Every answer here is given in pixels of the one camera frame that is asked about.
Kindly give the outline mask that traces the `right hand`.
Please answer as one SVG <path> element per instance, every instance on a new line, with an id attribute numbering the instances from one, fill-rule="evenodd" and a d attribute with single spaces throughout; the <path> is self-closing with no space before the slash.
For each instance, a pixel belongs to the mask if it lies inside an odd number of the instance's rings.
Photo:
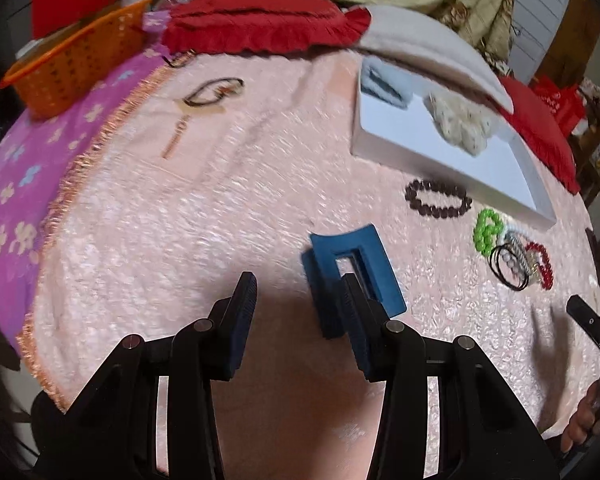
<path id="1" fill-rule="evenodd" d="M 574 446 L 583 444 L 591 434 L 600 433 L 600 378 L 588 387 L 560 437 L 559 449 L 568 453 Z"/>

